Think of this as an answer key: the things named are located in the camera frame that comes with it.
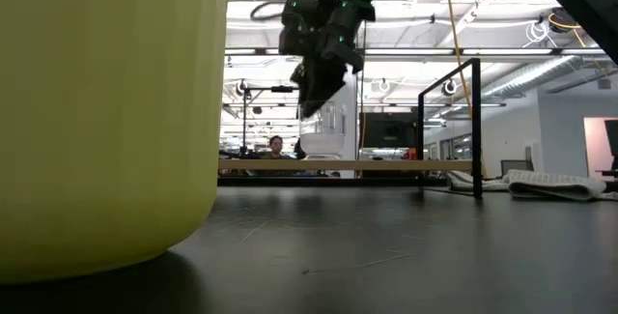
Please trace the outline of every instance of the gray floor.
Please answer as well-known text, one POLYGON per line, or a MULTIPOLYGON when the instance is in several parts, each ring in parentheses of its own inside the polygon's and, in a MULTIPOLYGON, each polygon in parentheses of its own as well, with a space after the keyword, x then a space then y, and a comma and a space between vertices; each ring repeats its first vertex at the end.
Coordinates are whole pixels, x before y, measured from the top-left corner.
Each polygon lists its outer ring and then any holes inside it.
POLYGON ((221 188, 141 266, 0 288, 0 313, 618 313, 618 203, 221 188))

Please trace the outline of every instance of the wooden plank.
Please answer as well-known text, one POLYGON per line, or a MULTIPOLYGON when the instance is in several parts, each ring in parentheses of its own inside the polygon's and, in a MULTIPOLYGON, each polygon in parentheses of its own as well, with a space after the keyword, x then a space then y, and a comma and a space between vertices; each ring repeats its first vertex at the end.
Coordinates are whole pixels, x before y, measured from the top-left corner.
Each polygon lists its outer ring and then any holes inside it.
POLYGON ((472 170, 471 160, 220 159, 219 169, 245 170, 472 170))

